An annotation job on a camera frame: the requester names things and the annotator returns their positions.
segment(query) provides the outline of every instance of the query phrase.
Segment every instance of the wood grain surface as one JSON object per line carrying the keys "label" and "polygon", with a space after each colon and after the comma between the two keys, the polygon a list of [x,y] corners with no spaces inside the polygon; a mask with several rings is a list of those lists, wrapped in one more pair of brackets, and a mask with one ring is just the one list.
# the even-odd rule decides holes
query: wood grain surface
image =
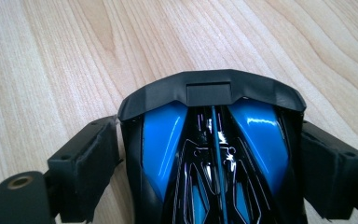
{"label": "wood grain surface", "polygon": [[[298,89],[308,120],[358,148],[358,1],[0,0],[0,182],[46,172],[50,155],[143,85],[226,68]],[[310,223],[329,223],[308,210]],[[122,163],[94,223],[132,213]],[[348,222],[358,212],[336,223]]]}

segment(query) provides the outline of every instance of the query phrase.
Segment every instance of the table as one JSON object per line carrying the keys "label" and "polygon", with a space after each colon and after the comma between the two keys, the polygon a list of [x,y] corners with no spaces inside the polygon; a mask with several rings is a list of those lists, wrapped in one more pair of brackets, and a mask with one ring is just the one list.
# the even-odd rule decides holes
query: table
{"label": "table", "polygon": [[[306,119],[358,148],[358,1],[0,0],[0,182],[46,172],[50,155],[143,85],[226,68],[298,89]],[[308,209],[310,223],[328,223]],[[122,163],[94,223],[132,213]]]}

